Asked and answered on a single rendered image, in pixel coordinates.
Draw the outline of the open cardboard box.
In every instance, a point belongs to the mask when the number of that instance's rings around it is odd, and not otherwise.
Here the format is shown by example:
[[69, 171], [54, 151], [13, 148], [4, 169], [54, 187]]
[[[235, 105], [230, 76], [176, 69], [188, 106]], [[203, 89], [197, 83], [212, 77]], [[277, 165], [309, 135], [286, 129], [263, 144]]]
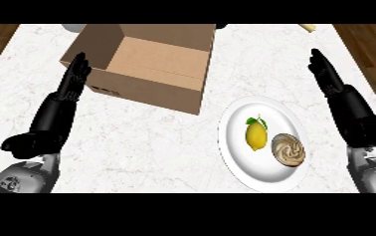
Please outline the open cardboard box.
[[84, 53], [94, 92], [196, 115], [213, 31], [212, 24], [88, 24], [60, 63]]

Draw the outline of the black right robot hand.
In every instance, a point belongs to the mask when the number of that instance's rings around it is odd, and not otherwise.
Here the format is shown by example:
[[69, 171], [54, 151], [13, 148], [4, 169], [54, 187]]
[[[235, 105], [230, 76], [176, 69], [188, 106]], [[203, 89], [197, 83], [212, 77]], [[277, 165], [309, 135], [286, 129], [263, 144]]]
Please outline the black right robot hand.
[[342, 82], [333, 65], [317, 49], [311, 50], [308, 70], [346, 144], [353, 148], [376, 146], [376, 114], [356, 89]]

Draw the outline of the white plate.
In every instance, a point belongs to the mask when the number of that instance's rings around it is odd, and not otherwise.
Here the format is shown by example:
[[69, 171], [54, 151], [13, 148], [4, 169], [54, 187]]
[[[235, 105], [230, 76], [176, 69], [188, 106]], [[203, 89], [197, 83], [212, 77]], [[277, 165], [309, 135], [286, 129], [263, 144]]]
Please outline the white plate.
[[240, 183], [259, 192], [284, 192], [308, 168], [308, 140], [291, 111], [274, 99], [250, 96], [224, 110], [216, 143]]

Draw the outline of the pale grey round object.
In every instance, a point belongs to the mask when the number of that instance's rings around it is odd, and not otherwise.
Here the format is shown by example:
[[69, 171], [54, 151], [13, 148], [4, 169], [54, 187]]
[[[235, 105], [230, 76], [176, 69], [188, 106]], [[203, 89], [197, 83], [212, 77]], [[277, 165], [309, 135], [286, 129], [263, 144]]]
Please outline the pale grey round object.
[[84, 24], [63, 24], [63, 28], [72, 33], [79, 33], [84, 27]]

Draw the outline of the yellow lemon with leaf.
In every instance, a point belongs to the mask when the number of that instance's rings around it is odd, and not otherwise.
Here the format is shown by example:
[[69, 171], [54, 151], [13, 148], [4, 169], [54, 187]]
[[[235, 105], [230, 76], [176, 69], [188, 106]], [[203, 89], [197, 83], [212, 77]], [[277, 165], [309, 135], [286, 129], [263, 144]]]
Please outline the yellow lemon with leaf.
[[262, 118], [246, 120], [244, 141], [252, 150], [259, 150], [266, 144], [266, 124]]

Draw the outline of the brown swirled cupcake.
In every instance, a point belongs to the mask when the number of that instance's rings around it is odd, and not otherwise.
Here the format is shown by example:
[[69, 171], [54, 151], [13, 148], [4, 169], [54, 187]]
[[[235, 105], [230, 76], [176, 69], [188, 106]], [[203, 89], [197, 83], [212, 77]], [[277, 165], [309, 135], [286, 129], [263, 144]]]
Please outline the brown swirled cupcake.
[[300, 165], [305, 159], [305, 149], [299, 139], [280, 133], [271, 140], [271, 153], [277, 161], [289, 167]]

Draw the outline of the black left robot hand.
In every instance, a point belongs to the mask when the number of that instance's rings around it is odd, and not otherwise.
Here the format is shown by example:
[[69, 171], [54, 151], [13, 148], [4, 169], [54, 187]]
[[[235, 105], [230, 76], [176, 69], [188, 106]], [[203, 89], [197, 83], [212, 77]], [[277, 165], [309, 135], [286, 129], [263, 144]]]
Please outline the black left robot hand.
[[10, 136], [1, 149], [17, 159], [59, 153], [73, 123], [76, 102], [84, 90], [91, 67], [79, 53], [66, 69], [57, 91], [50, 93], [36, 110], [29, 130]]

